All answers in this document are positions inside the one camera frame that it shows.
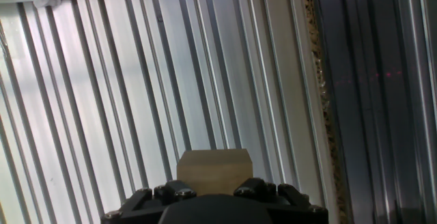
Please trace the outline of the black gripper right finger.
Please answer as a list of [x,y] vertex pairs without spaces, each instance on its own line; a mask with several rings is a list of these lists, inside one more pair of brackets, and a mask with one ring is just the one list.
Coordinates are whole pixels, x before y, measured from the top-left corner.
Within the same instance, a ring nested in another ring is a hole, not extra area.
[[261,178],[249,178],[234,191],[234,197],[261,204],[274,224],[328,224],[328,210],[311,204],[309,196],[291,184],[276,185]]

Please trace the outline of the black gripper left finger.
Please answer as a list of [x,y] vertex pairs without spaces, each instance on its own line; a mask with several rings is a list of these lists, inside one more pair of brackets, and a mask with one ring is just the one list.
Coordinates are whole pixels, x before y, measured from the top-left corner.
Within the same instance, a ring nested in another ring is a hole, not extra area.
[[140,188],[119,209],[103,214],[100,223],[155,224],[171,204],[196,196],[197,193],[180,180],[169,181],[154,189]]

